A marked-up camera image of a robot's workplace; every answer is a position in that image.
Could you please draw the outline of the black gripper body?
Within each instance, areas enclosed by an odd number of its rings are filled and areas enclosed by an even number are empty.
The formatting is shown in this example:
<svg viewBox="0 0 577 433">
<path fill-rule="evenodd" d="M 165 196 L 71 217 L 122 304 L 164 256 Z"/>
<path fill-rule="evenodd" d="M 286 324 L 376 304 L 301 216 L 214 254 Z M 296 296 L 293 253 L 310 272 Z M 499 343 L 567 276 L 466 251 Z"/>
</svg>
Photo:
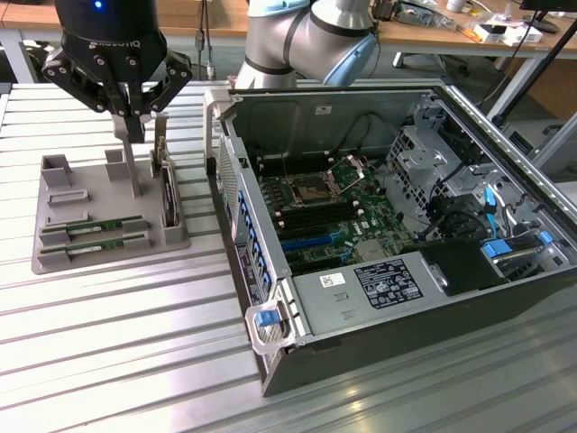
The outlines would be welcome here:
<svg viewBox="0 0 577 433">
<path fill-rule="evenodd" d="M 117 81 L 148 81 L 166 59 L 154 1 L 59 0 L 61 48 L 85 72 L 101 81 L 102 57 Z"/>
</svg>

